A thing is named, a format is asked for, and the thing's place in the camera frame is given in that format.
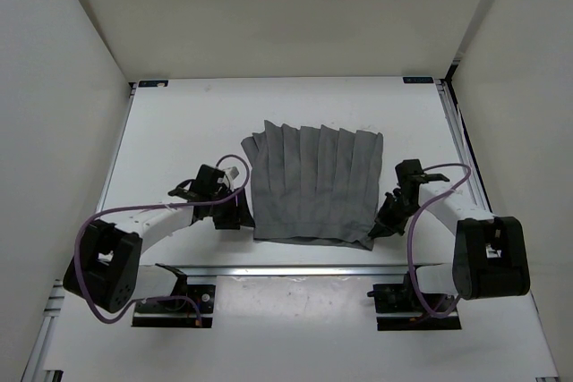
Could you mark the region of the grey pleated skirt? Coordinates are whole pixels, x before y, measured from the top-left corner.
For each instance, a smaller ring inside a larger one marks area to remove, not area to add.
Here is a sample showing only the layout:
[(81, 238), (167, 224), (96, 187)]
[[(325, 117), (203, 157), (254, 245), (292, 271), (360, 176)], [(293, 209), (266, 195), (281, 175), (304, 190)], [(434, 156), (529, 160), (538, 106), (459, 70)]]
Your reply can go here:
[(241, 145), (252, 167), (255, 241), (373, 249), (382, 134), (267, 121)]

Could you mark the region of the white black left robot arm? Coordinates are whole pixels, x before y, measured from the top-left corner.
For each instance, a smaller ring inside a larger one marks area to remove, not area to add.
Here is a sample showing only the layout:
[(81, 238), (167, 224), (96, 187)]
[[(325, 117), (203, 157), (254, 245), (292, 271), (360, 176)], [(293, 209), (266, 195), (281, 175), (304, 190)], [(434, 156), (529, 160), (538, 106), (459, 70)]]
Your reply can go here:
[(132, 304), (159, 302), (167, 310), (195, 306), (183, 272), (165, 263), (143, 265), (153, 245), (209, 218), (217, 230), (252, 228), (239, 171), (221, 165), (200, 167), (197, 175), (176, 185), (168, 201), (124, 209), (126, 218), (110, 222), (110, 211), (87, 221), (75, 240), (63, 287), (81, 297), (100, 319), (109, 320)]

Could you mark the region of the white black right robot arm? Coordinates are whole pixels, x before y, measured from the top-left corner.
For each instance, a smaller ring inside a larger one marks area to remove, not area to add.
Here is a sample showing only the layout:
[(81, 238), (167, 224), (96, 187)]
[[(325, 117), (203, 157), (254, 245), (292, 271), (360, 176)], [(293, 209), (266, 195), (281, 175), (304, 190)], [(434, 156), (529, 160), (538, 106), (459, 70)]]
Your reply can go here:
[[(402, 299), (412, 310), (424, 309), (444, 318), (455, 309), (440, 310), (430, 303), (435, 294), (455, 301), (524, 296), (530, 274), (521, 223), (513, 216), (497, 216), (459, 192), (439, 166), (423, 167), (417, 159), (396, 165), (397, 188), (387, 193), (375, 218), (372, 238), (406, 237), (406, 284)], [(415, 227), (424, 213), (433, 215), (454, 236), (450, 263), (417, 266), (413, 244)]]

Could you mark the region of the blue right corner label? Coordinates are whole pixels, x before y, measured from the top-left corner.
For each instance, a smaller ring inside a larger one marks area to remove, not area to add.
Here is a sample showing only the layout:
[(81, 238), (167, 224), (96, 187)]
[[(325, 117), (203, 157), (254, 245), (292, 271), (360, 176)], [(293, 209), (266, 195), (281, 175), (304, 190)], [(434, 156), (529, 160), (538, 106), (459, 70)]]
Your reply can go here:
[(434, 80), (429, 76), (404, 76), (402, 78), (405, 84), (433, 84)]

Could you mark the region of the blue corner label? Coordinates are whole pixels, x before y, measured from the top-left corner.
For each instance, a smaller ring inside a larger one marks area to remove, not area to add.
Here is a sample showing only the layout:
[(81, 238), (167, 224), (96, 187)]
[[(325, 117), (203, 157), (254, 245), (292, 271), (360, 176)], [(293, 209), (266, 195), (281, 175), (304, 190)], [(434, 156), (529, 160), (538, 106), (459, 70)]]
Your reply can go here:
[(139, 88), (164, 88), (167, 87), (169, 80), (142, 80), (138, 82)]
[(429, 76), (404, 76), (402, 78), (405, 84), (433, 84), (434, 80)]

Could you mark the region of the blue left corner label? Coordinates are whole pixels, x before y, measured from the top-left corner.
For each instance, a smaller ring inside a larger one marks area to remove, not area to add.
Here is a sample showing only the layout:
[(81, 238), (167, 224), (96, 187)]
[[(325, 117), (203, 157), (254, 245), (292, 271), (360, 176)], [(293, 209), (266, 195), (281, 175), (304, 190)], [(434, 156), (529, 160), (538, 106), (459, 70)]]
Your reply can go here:
[(142, 80), (138, 82), (139, 88), (164, 88), (167, 87), (169, 80)]

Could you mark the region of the aluminium table edge rail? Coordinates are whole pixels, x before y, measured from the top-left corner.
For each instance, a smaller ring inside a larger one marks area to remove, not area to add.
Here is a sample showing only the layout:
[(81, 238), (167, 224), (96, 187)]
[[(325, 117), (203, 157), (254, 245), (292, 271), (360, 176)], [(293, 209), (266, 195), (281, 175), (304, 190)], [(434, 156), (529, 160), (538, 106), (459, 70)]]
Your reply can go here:
[(402, 276), (405, 265), (168, 266), (188, 276)]

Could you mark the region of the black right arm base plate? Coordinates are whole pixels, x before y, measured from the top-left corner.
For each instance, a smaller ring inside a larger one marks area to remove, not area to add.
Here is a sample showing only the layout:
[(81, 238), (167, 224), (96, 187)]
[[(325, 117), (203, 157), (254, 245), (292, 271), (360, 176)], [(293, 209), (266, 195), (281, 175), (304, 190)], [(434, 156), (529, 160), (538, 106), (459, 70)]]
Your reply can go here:
[(435, 318), (407, 284), (374, 284), (366, 294), (373, 299), (379, 332), (456, 331), (462, 328), (457, 312)]

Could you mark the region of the aluminium right frame rail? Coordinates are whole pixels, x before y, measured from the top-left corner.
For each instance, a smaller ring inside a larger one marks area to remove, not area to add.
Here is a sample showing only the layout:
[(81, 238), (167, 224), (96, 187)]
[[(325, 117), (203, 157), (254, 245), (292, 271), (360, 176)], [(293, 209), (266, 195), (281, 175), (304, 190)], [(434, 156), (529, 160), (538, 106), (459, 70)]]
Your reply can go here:
[(453, 84), (450, 81), (441, 79), (437, 81), (436, 87), (440, 94), (440, 100), (458, 152), (458, 158), (462, 163), (470, 166), (472, 169), (472, 174), (467, 180), (471, 197), (481, 208), (491, 209), (492, 207), (483, 186), (483, 179), (480, 175), (479, 166), (475, 159), (475, 153), (455, 95)]

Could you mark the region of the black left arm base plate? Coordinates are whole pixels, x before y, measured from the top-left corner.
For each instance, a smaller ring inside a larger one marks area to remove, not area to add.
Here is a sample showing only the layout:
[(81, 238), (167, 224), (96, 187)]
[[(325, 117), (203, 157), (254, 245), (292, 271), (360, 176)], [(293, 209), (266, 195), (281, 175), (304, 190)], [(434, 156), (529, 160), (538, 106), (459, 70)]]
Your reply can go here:
[(216, 285), (164, 264), (141, 266), (132, 326), (208, 329), (213, 324)]

